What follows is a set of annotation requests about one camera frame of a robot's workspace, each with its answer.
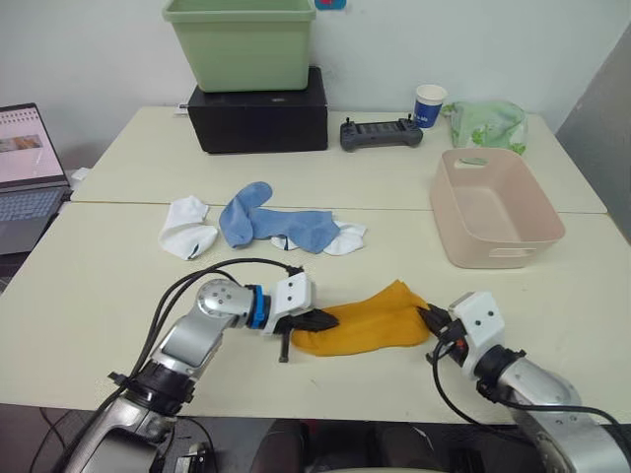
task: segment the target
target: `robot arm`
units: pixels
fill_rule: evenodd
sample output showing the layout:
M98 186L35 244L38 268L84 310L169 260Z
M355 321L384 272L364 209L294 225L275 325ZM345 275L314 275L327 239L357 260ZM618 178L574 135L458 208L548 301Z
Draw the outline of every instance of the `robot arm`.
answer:
M223 279L204 284L192 310L175 323L142 371L133 379L113 377L126 389L86 431L64 471L150 471L157 445L173 429L183 403L192 400L224 330L246 326L272 334L285 317L310 312L313 296L314 285L304 272L280 281L268 296L260 286ZM322 328L337 323L323 317Z
M575 387L543 370L526 353L504 348L504 320L490 293L469 293L449 311L431 306L422 312L430 330L478 391L493 402L506 402L517 425L538 448L550 472L629 472L615 439L588 414L531 411L528 406L580 406Z

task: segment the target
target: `remote controller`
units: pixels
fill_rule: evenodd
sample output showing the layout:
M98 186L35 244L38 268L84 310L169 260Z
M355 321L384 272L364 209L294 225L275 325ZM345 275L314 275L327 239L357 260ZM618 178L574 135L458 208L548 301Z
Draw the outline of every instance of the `remote controller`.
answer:
M339 127L339 141L345 151L379 145L416 146L423 139L423 132L411 118L409 114L396 121L355 123L347 117Z

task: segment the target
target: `laptop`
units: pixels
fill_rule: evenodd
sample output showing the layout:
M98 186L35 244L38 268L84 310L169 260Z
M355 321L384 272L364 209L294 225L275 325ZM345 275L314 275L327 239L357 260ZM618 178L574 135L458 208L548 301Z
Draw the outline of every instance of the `laptop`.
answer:
M37 106L0 107L0 255L31 251L68 190Z

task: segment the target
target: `laptop keyboard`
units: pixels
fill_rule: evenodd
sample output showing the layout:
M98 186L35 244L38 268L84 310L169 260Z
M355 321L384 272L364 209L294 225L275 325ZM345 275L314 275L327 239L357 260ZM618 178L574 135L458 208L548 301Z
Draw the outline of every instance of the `laptop keyboard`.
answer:
M61 190L39 190L0 195L0 222L36 219L48 215Z

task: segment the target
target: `green plastic bin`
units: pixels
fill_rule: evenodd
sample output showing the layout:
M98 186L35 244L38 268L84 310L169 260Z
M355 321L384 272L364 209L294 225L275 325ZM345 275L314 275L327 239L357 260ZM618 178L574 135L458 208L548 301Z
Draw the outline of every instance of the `green plastic bin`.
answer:
M204 92L307 86L309 0L171 0L163 17Z

